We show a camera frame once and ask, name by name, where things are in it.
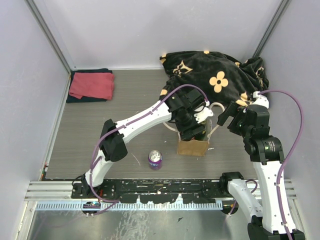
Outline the burlap canvas cat-print bag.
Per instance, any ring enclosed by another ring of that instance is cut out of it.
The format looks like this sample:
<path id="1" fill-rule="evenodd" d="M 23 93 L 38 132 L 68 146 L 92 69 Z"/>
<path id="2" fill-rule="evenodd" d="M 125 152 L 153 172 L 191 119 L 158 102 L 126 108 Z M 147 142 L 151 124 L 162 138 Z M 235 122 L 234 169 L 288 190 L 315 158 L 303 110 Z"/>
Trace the burlap canvas cat-print bag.
<path id="1" fill-rule="evenodd" d="M 218 129 L 219 125 L 213 127 L 212 120 L 207 119 L 207 132 L 204 140 L 192 140 L 186 141 L 181 139 L 181 135 L 176 128 L 169 126 L 166 122 L 163 125 L 169 130 L 177 134 L 177 154 L 185 156 L 203 157 L 209 150 L 210 139 L 212 134 Z"/>

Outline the purple soda can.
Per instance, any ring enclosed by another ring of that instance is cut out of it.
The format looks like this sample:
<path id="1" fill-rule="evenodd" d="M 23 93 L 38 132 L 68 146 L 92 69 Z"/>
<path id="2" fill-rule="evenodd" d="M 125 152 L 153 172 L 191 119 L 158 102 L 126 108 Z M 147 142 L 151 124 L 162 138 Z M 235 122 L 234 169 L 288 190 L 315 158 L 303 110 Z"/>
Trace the purple soda can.
<path id="1" fill-rule="evenodd" d="M 153 170 L 159 170 L 162 167 L 163 155 L 158 150 L 152 150 L 148 154 L 149 166 Z"/>

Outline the green bottle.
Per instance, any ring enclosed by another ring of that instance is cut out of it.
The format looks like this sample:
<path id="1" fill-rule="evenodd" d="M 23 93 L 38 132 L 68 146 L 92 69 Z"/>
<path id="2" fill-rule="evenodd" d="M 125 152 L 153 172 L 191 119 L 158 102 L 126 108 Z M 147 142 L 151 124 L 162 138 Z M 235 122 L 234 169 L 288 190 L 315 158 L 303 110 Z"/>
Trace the green bottle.
<path id="1" fill-rule="evenodd" d="M 202 127 L 201 132 L 196 135 L 195 139 L 198 141 L 204 141 L 207 135 L 208 121 L 205 120 L 201 122 L 200 126 Z"/>

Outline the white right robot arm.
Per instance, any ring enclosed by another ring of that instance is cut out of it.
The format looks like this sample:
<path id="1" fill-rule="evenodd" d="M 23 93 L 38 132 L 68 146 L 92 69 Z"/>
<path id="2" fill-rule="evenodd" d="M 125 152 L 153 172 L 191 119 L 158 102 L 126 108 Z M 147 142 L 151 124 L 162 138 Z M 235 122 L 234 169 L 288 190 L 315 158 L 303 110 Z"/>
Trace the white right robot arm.
<path id="1" fill-rule="evenodd" d="M 262 202 L 254 197 L 239 172 L 224 172 L 219 178 L 219 191 L 233 197 L 245 214 L 251 240 L 304 240 L 289 209 L 285 181 L 281 173 L 285 162 L 281 141 L 270 135 L 270 114 L 266 105 L 247 107 L 232 102 L 218 116 L 222 126 L 228 117 L 230 132 L 243 138 L 244 149 L 256 171 Z"/>

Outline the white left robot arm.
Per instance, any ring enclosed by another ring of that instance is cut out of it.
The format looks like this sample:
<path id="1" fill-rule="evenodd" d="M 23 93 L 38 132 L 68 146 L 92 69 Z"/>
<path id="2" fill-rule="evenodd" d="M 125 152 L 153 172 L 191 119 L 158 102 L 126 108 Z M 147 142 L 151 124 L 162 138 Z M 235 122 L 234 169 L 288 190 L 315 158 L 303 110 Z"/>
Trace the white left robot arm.
<path id="1" fill-rule="evenodd" d="M 205 121 L 213 115 L 204 91 L 192 84 L 183 84 L 170 92 L 163 90 L 155 104 L 132 117 L 117 122 L 107 120 L 94 147 L 89 170 L 80 178 L 83 195 L 88 198 L 99 195 L 105 175 L 113 163 L 128 154 L 127 144 L 136 136 L 172 122 L 180 139 L 190 141 L 204 134 Z"/>

